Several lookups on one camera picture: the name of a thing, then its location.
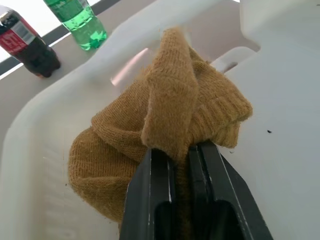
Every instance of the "plastic bottle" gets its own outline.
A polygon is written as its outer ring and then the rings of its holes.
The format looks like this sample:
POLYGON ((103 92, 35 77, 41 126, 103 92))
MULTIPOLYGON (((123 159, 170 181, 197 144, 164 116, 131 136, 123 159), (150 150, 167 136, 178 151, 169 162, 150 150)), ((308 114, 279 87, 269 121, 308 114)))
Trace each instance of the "plastic bottle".
POLYGON ((60 68, 55 51, 39 34, 9 7, 0 5, 0 46, 24 64, 31 73, 43 78, 60 68))
POLYGON ((76 43, 85 51, 97 49, 107 33, 87 0, 44 0, 46 5, 71 32, 76 43))

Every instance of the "dark soda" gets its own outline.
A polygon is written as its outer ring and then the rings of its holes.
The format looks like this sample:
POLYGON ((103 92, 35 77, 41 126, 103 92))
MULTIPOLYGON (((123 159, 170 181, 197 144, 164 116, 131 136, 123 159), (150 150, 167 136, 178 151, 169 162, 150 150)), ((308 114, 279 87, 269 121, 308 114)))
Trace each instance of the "dark soda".
POLYGON ((48 78, 60 68, 55 51, 16 11, 0 5, 0 46, 33 74, 48 78))

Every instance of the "green soda bottle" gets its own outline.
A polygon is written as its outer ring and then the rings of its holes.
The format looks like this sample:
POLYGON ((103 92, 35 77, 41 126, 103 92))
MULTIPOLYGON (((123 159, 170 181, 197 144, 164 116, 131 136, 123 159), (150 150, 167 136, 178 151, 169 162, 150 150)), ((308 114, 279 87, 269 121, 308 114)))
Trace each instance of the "green soda bottle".
POLYGON ((104 26, 87 0, 44 0, 59 21, 85 51, 97 49, 107 39, 104 26))

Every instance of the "bottle label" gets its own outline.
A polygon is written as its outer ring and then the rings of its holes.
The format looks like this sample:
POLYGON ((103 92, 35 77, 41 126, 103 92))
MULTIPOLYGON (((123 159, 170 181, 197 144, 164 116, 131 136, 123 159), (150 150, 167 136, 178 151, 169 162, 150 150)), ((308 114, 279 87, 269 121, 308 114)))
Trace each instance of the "bottle label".
POLYGON ((87 0, 59 0, 55 3, 47 5, 53 14, 64 23, 88 6, 87 0))
POLYGON ((36 37, 36 31, 33 28, 29 29, 24 22, 18 21, 11 29, 0 35, 0 46, 11 55, 21 52, 36 37))

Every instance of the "white plastic tray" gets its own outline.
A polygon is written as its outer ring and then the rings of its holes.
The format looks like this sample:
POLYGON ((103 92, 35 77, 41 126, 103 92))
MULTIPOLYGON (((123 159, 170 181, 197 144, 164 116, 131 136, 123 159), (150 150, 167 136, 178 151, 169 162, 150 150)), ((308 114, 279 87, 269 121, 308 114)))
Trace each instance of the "white plastic tray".
MULTIPOLYGON (((165 28, 183 25, 216 2, 156 1, 120 25, 87 63, 25 106, 3 146, 1 239, 118 239, 116 224, 68 186, 72 140, 119 95, 124 84, 116 87, 110 78, 129 59, 152 50, 165 28)), ((227 75, 252 102, 254 114, 241 126, 238 146, 220 150, 247 182, 274 239, 318 239, 320 7, 316 0, 241 2, 242 31, 261 49, 227 75)), ((236 55, 225 55, 220 66, 236 55)))

